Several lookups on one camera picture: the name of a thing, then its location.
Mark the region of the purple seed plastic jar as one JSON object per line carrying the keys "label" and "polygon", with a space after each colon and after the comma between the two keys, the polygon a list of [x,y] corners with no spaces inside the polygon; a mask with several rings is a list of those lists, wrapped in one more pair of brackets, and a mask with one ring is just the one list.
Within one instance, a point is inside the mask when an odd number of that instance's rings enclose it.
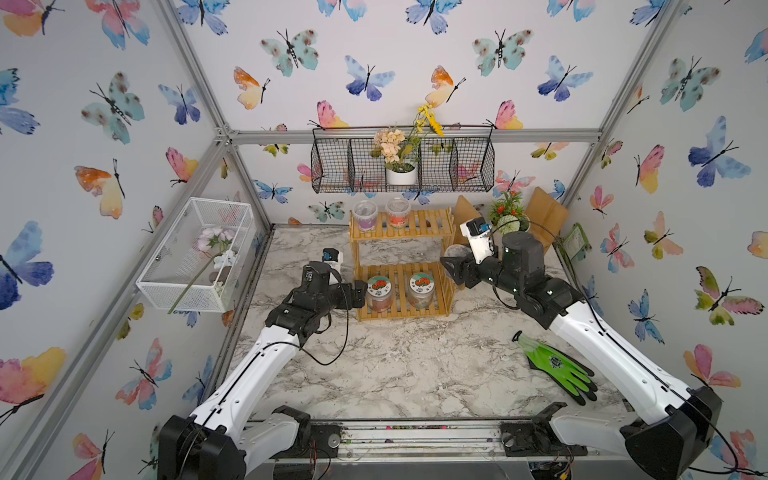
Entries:
{"label": "purple seed plastic jar", "polygon": [[362,200],[356,203],[352,209],[352,216],[361,232],[372,231],[378,223],[379,209],[370,200]]}

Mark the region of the red seed plastic jar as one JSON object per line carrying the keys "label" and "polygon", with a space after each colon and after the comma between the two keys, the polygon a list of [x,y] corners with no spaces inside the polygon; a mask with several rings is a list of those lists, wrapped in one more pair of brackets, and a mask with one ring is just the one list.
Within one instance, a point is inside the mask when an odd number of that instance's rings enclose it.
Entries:
{"label": "red seed plastic jar", "polygon": [[393,198],[386,204],[387,224],[395,229],[405,228],[409,224],[411,204],[404,198]]}

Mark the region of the dark seed plastic jar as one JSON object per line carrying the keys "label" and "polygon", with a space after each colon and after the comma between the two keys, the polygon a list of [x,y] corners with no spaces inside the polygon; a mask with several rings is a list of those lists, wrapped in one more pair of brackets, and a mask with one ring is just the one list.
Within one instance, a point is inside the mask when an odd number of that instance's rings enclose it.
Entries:
{"label": "dark seed plastic jar", "polygon": [[469,246],[462,245],[462,244],[450,245],[445,249],[445,252],[443,254],[444,257],[449,257],[449,258],[464,258],[467,255],[472,256],[473,255],[472,250]]}

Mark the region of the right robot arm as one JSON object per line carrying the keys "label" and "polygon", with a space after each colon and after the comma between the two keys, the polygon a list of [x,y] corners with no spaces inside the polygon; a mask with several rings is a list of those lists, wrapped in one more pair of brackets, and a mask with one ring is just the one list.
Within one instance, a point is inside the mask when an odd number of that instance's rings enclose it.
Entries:
{"label": "right robot arm", "polygon": [[517,333],[513,340],[530,367],[547,374],[581,403],[595,399],[591,380],[600,371],[629,402],[635,419],[568,413],[562,406],[540,420],[551,442],[626,456],[653,479],[679,479],[711,445],[722,408],[707,385],[690,388],[643,355],[608,325],[576,288],[546,271],[543,245],[528,232],[503,236],[496,246],[489,224],[470,220],[460,227],[470,253],[443,256],[452,280],[468,289],[485,282],[510,294],[511,309],[526,314],[584,358]]}

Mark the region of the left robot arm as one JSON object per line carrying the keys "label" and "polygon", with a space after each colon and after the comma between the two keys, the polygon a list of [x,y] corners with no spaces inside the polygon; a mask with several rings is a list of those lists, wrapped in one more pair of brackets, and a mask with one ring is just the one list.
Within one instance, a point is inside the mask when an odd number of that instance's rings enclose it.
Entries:
{"label": "left robot arm", "polygon": [[367,284],[346,282],[335,261],[312,261],[301,283],[273,308],[234,372],[188,417],[171,417],[158,436],[160,479],[244,479],[282,452],[304,452],[311,418],[277,408],[255,427],[247,422],[280,371],[304,351],[323,318],[366,303]]}

